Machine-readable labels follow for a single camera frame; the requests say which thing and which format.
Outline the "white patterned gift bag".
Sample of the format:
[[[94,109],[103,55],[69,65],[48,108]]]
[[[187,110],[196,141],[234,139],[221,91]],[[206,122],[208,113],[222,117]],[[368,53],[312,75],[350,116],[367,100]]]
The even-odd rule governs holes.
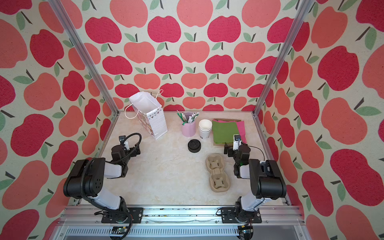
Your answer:
[[[129,97],[131,104],[124,110],[127,119],[138,119],[155,140],[168,132],[164,110],[157,99],[163,91],[160,89],[155,97],[148,92],[138,92]],[[132,118],[128,117],[126,113],[129,107],[133,107],[136,113]]]

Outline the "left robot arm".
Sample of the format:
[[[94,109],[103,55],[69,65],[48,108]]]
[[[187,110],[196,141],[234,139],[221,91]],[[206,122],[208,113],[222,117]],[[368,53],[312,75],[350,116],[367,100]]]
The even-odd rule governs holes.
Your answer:
[[[129,160],[140,153],[139,144],[129,149],[117,145],[112,148],[113,159],[110,162],[105,158],[76,161],[64,183],[64,195],[83,199],[100,209],[95,215],[102,215],[103,224],[141,223],[142,208],[128,208],[123,197],[104,187],[105,179],[124,178]]]

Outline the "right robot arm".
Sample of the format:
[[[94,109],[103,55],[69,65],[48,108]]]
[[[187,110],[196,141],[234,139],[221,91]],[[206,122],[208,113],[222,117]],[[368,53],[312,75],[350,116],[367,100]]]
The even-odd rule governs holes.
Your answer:
[[[223,223],[261,223],[259,208],[286,196],[287,187],[277,162],[251,159],[250,152],[251,147],[246,144],[232,147],[225,144],[224,153],[235,160],[234,175],[250,180],[251,191],[240,196],[234,207],[221,208]]]

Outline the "pink napkin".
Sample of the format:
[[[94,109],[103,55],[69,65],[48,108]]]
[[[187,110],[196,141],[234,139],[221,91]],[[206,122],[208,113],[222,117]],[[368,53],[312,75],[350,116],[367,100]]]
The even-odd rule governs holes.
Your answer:
[[[212,131],[215,144],[233,143],[234,135],[241,135],[242,142],[247,143],[244,121],[213,120]]]

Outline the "stack of white paper cups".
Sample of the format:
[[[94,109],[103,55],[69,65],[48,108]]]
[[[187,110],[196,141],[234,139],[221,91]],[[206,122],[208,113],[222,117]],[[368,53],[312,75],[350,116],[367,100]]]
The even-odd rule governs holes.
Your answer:
[[[212,131],[213,123],[210,120],[200,120],[199,134],[201,139],[207,139]]]

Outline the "stack of black lids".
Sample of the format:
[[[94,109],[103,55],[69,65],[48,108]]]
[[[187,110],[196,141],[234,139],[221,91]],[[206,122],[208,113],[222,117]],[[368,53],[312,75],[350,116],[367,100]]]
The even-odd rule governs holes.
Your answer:
[[[188,150],[191,153],[198,153],[201,150],[201,142],[197,139],[192,139],[188,142]]]

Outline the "pink cup holder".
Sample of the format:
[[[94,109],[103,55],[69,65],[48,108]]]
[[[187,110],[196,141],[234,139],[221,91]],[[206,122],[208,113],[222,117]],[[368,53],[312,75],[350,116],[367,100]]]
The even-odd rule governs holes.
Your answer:
[[[182,131],[182,134],[183,136],[185,137],[193,137],[195,134],[196,134],[196,123],[193,122],[193,123],[190,123],[190,124],[185,124],[185,125],[181,125],[181,131]]]

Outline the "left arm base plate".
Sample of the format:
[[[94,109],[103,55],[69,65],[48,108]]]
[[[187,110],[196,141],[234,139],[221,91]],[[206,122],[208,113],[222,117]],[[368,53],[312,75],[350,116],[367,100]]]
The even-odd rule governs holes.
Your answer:
[[[111,211],[103,211],[103,224],[140,224],[143,217],[143,208],[128,208],[128,213],[115,213]]]

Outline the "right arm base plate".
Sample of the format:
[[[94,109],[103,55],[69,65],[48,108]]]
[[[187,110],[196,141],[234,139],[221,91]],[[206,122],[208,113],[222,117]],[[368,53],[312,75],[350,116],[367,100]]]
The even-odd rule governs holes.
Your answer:
[[[262,218],[260,211],[248,212],[242,209],[236,210],[232,208],[220,208],[217,215],[222,218],[223,224],[261,224]]]

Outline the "aluminium front rail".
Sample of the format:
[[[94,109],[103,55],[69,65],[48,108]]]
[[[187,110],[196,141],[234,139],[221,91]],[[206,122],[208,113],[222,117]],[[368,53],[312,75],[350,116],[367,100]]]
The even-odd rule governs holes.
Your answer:
[[[67,207],[50,240],[240,239],[309,240],[293,206],[262,206],[248,223],[238,223],[231,206],[129,206],[134,222],[113,223],[89,205]]]

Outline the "left aluminium frame post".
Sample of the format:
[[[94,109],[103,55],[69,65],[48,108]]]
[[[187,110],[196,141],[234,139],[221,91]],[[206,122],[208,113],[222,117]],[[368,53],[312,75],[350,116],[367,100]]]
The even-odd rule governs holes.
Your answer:
[[[76,48],[81,60],[85,64],[87,71],[95,81],[95,84],[97,85],[98,89],[100,90],[102,96],[104,97],[106,103],[108,104],[109,108],[112,111],[112,114],[114,116],[118,116],[120,114],[119,109],[117,108],[117,105],[115,101],[113,100],[103,78],[101,77],[100,73],[98,72],[94,61],[92,60],[91,55],[89,54],[86,46],[82,42],[81,38],[79,37],[77,30],[75,26],[73,25],[69,15],[67,14],[64,5],[61,1],[55,1],[55,0],[49,0],[48,1],[50,6],[52,7],[56,17],[58,18],[59,22],[63,26],[64,30],[66,31],[67,35],[69,36],[69,39],[72,41],[74,47]]]

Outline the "aluminium frame post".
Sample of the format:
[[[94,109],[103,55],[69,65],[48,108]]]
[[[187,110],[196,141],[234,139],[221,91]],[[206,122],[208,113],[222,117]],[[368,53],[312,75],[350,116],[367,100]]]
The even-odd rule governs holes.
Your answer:
[[[117,105],[115,101],[113,100],[103,78],[101,77],[100,73],[98,72],[94,61],[92,60],[91,55],[89,54],[86,46],[82,42],[81,38],[79,37],[77,30],[75,26],[73,25],[69,15],[67,14],[64,5],[61,1],[55,1],[55,0],[49,0],[48,1],[50,6],[52,7],[56,17],[58,18],[59,22],[63,26],[64,30],[66,31],[67,35],[69,36],[69,39],[72,41],[74,47],[76,48],[81,60],[85,64],[87,71],[95,81],[95,84],[97,85],[98,89],[100,90],[102,96],[104,97],[106,103],[108,104],[109,108],[112,111],[112,114],[114,116],[118,116],[120,114],[119,109],[117,108]]]
[[[289,54],[289,51],[293,49],[292,45],[294,40],[296,39],[301,26],[304,23],[304,20],[306,19],[308,12],[310,11],[310,8],[312,4],[314,4],[314,0],[308,0],[308,1],[301,1],[301,5],[298,8],[297,14],[293,20],[293,23],[290,27],[290,30],[288,31],[287,37],[282,45],[281,50],[279,51],[279,55],[277,56],[277,59],[275,61],[275,64],[272,68],[271,73],[269,74],[266,84],[264,86],[264,89],[261,93],[261,96],[259,97],[257,101],[257,105],[252,113],[252,116],[254,119],[257,118],[259,111],[261,110],[263,104],[265,103],[265,100],[268,96],[268,93],[270,89],[272,88],[273,82],[277,79],[277,75],[281,70],[281,67],[285,61],[286,56]]]

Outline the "right aluminium frame post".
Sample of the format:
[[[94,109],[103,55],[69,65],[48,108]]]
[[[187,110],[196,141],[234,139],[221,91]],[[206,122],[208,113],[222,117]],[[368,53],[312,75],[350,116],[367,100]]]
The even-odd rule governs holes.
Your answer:
[[[298,8],[297,14],[293,20],[293,23],[290,27],[290,30],[288,31],[287,37],[282,45],[281,50],[279,51],[279,55],[277,56],[277,59],[275,61],[275,64],[272,68],[271,73],[269,74],[266,84],[264,86],[264,89],[261,93],[261,96],[259,97],[257,101],[257,105],[252,113],[252,116],[254,119],[257,118],[259,111],[261,110],[263,104],[265,103],[265,100],[268,96],[268,93],[270,89],[272,88],[273,82],[277,79],[277,75],[281,70],[281,67],[285,61],[286,56],[289,54],[289,51],[293,49],[292,45],[294,40],[296,39],[301,26],[304,23],[304,20],[306,19],[308,12],[310,11],[310,8],[312,4],[314,4],[314,0],[308,0],[308,1],[301,1],[301,5]]]

